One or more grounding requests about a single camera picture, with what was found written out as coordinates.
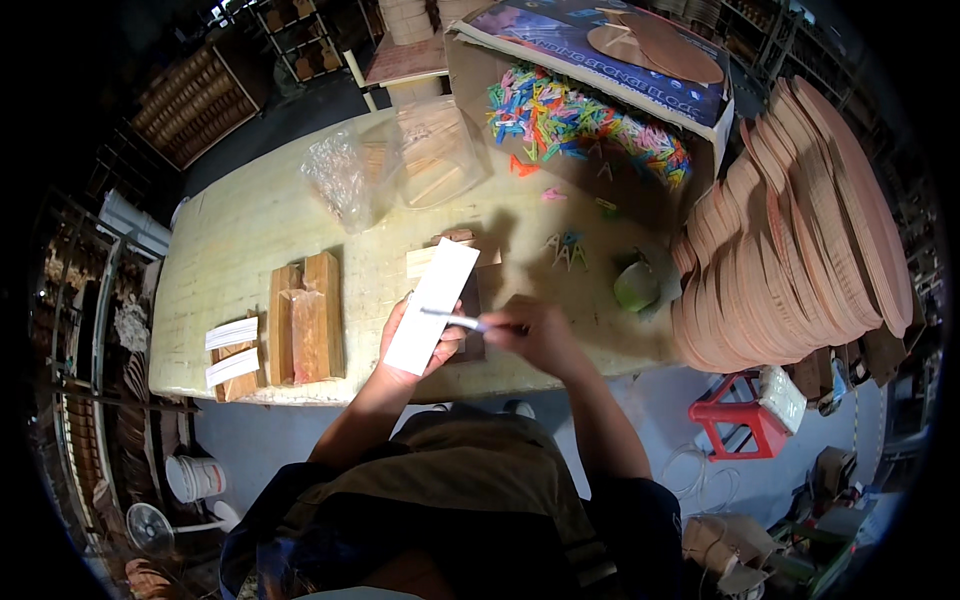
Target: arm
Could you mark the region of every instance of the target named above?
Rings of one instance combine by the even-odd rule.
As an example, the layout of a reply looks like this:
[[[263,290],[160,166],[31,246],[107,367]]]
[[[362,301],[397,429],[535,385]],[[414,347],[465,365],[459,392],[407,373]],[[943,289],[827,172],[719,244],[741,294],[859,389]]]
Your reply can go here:
[[[383,355],[390,347],[406,309],[407,299],[394,306],[387,324],[383,326],[380,363],[373,369],[367,383],[349,406],[317,440],[307,459],[308,463],[322,463],[340,470],[351,468],[359,462],[364,452],[390,440],[396,420],[413,397],[417,382],[435,371],[457,351],[459,341],[466,332],[462,327],[448,327],[441,335],[423,376],[383,364]],[[460,302],[457,302],[454,313],[463,316]]]
[[[514,296],[502,310],[481,316],[493,325],[484,339],[516,352],[537,369],[559,378],[570,396],[577,450],[584,471],[617,478],[652,479],[650,461],[634,427],[570,331],[559,306]],[[512,326],[528,329],[525,336]]]

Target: blue floor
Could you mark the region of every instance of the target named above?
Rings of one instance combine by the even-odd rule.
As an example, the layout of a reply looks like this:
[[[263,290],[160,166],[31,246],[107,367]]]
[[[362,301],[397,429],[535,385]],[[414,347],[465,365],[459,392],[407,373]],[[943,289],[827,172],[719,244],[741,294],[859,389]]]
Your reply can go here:
[[[654,476],[671,489],[687,487],[699,473],[699,463],[683,456],[665,473],[665,481],[660,477],[664,463],[676,448],[694,442],[698,434],[702,436],[703,429],[687,419],[686,409],[717,380],[717,375],[677,367],[645,372],[636,380],[627,376],[609,382],[613,396],[643,441]],[[589,498],[566,393],[545,392],[524,399],[533,405],[537,420],[553,433],[580,495]],[[684,498],[681,501],[684,516],[715,509],[724,503],[731,493],[731,478],[724,474],[710,481],[710,477],[723,468],[735,468],[739,473],[739,488],[726,510],[746,513],[769,527],[790,508],[791,492],[804,482],[817,454],[827,445],[854,449],[854,432],[857,468],[853,481],[870,483],[882,446],[885,402],[886,395],[869,381],[856,395],[847,394],[840,409],[829,417],[807,411],[800,431],[787,441],[776,458],[707,463],[708,485],[703,497]],[[268,410],[253,404],[217,404],[208,400],[200,400],[199,404],[203,412],[195,420],[197,441],[220,461],[227,473],[228,488],[219,498],[241,515],[280,467],[307,457],[313,444],[342,410],[280,406]],[[503,401],[473,404],[495,412]],[[407,407],[397,427],[410,415],[428,408]]]

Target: white paper strip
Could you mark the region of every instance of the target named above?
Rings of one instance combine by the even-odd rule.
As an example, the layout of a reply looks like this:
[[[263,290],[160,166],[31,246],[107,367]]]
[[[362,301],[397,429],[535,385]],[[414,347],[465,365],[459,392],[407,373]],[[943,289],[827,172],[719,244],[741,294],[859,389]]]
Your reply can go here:
[[[256,339],[257,318],[250,317],[220,325],[206,332],[204,349],[207,351]]]
[[[211,390],[213,386],[228,379],[259,370],[260,360],[256,356],[256,348],[237,352],[206,370],[206,388]]]
[[[444,333],[446,318],[424,315],[420,308],[425,306],[435,311],[451,312],[479,255],[480,251],[473,248],[446,238],[440,240],[437,253],[408,300],[394,340],[383,357],[385,364],[423,375],[433,356],[433,348]]]

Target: person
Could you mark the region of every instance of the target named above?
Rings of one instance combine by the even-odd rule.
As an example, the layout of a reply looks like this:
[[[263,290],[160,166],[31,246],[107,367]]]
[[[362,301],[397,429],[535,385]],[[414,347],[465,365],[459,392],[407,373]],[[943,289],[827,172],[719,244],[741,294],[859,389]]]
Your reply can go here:
[[[391,439],[422,379],[382,361],[406,306],[307,462],[281,468],[229,534],[224,598],[679,597],[677,499],[561,308],[514,296],[480,321],[486,342],[563,382],[589,501],[529,410],[424,411]],[[448,327],[423,376],[463,337]]]

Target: workbench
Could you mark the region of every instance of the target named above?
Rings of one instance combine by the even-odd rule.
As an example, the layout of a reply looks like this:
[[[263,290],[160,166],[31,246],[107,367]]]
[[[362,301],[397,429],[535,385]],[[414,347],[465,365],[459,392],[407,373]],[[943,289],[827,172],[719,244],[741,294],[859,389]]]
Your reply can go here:
[[[389,108],[355,117],[353,123],[364,135],[394,118]],[[269,387],[243,401],[349,403],[376,365],[387,316],[415,285],[406,277],[406,253],[428,246],[431,236],[448,228],[472,228],[502,253],[501,265],[477,270],[483,310],[499,308],[517,293],[560,304],[578,341],[605,376],[677,362],[670,311],[664,307],[643,323],[621,309],[613,296],[619,272],[611,257],[653,239],[637,223],[605,217],[591,196],[544,170],[523,179],[510,174],[509,156],[488,149],[474,132],[487,174],[481,183],[435,208],[381,210],[386,214],[372,228],[347,235],[311,195],[300,173],[303,153],[323,134],[311,133],[261,156],[210,184],[180,209],[156,292],[149,378],[156,394],[213,397],[204,383],[204,370],[210,366],[204,335],[244,317],[248,308],[260,315],[260,347],[269,372],[266,310],[271,271],[330,250],[343,274],[347,377]],[[568,199],[541,200],[543,190],[552,186],[559,186]],[[579,261],[569,272],[563,263],[553,266],[554,253],[544,243],[567,230],[583,234],[580,243],[588,269]],[[446,365],[427,377],[414,400],[523,394],[559,386],[557,379],[518,356],[487,346],[486,360]]]

